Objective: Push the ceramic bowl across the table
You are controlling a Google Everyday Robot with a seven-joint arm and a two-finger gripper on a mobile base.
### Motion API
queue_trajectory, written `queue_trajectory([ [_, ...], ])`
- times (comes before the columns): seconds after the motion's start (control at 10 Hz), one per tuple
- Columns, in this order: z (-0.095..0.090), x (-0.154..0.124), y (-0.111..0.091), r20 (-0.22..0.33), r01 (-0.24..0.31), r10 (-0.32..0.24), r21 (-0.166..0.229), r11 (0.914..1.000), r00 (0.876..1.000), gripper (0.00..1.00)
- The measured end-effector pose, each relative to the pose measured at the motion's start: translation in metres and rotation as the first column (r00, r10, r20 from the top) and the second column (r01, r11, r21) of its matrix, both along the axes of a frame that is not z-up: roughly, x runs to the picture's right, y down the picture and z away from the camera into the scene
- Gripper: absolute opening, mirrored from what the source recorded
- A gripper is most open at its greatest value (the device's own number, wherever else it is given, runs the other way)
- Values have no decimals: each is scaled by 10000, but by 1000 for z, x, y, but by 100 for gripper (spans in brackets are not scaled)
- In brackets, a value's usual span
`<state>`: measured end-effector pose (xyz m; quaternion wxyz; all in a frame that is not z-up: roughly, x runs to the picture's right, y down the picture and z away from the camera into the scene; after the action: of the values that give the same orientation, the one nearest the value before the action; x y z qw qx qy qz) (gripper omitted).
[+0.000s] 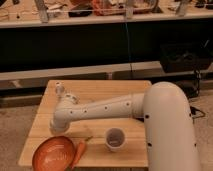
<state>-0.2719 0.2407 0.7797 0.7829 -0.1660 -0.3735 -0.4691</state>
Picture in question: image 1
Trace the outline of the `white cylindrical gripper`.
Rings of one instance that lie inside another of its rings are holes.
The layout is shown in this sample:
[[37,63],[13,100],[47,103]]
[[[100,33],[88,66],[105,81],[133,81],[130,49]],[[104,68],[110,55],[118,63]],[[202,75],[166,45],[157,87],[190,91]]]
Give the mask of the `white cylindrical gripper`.
[[53,117],[50,120],[50,131],[52,134],[61,134],[69,129],[70,123]]

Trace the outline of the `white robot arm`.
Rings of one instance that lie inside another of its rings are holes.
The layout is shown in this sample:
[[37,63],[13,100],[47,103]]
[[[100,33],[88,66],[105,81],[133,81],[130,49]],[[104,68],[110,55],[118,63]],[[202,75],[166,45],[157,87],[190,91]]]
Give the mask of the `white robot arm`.
[[74,121],[130,116],[144,119],[149,171],[201,171],[188,99],[170,82],[155,83],[143,93],[86,104],[63,94],[50,127],[65,132]]

